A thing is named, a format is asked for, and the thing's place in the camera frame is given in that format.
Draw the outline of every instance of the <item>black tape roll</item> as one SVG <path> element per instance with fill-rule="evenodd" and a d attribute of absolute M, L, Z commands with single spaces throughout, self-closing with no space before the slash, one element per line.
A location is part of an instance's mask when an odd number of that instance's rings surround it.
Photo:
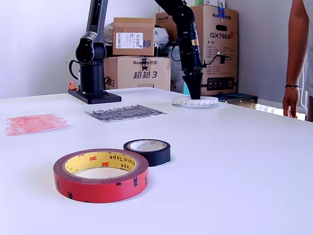
<path fill-rule="evenodd" d="M 149 166 L 162 165 L 171 160 L 171 145 L 164 141 L 142 139 L 129 141 L 124 149 L 145 157 Z"/>

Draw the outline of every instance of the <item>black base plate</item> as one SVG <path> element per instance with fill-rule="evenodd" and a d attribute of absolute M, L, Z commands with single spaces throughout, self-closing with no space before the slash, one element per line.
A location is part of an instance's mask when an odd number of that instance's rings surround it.
<path fill-rule="evenodd" d="M 69 90 L 68 93 L 85 102 L 86 104 L 104 104 L 122 101 L 122 97 L 108 92 L 105 92 L 101 95 L 92 95 L 82 94 L 81 92 Z"/>

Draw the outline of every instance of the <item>orange object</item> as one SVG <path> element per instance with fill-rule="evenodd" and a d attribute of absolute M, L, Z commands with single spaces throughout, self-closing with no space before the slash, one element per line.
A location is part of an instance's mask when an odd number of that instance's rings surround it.
<path fill-rule="evenodd" d="M 76 91 L 77 90 L 77 88 L 76 88 L 76 86 L 75 86 L 75 83 L 74 82 L 70 82 L 69 83 L 69 87 L 68 87 L 71 91 Z"/>

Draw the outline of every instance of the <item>yellow adhesive surface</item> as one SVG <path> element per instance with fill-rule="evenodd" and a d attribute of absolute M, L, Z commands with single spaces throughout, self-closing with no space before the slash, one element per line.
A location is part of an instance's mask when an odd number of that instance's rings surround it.
<path fill-rule="evenodd" d="M 129 155 L 114 152 L 92 152 L 75 156 L 65 163 L 65 169 L 74 174 L 81 170 L 99 167 L 112 167 L 132 171 L 136 160 Z"/>

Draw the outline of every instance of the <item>red patterned paper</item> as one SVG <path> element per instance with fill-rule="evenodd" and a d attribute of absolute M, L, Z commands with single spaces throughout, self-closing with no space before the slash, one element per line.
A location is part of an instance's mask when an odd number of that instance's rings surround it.
<path fill-rule="evenodd" d="M 13 117 L 4 120 L 7 136 L 19 136 L 71 127 L 68 121 L 57 114 Z"/>

